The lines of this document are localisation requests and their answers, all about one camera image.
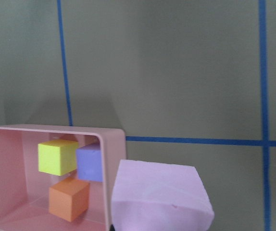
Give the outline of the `yellow foam block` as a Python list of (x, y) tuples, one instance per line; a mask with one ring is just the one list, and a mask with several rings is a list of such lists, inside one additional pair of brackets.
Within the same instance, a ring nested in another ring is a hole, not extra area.
[(77, 169), (77, 141), (56, 139), (38, 144), (38, 171), (62, 176)]

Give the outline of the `pink plastic bin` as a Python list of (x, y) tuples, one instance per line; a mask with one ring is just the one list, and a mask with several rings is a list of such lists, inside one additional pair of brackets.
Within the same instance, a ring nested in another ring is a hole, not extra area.
[[(61, 181), (38, 170), (38, 144), (53, 139), (97, 142), (102, 182), (90, 184), (89, 209), (72, 222), (49, 213), (49, 187)], [(125, 133), (117, 128), (52, 125), (0, 126), (0, 231), (107, 231), (119, 162), (126, 158)]]

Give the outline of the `pink foam block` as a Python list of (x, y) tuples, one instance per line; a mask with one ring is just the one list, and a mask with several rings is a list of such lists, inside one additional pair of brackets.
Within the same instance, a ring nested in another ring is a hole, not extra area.
[(116, 231), (207, 231), (214, 211), (195, 167), (121, 160), (112, 193)]

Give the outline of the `purple foam block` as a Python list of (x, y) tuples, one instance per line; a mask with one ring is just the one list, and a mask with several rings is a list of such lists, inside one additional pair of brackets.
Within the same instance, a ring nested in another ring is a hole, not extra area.
[(80, 180), (103, 181), (100, 145), (97, 143), (76, 150), (77, 175)]

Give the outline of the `orange foam block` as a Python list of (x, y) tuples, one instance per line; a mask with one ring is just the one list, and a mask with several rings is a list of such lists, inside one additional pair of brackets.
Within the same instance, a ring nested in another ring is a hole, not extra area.
[(49, 188), (49, 212), (72, 222), (89, 207), (90, 183), (68, 177)]

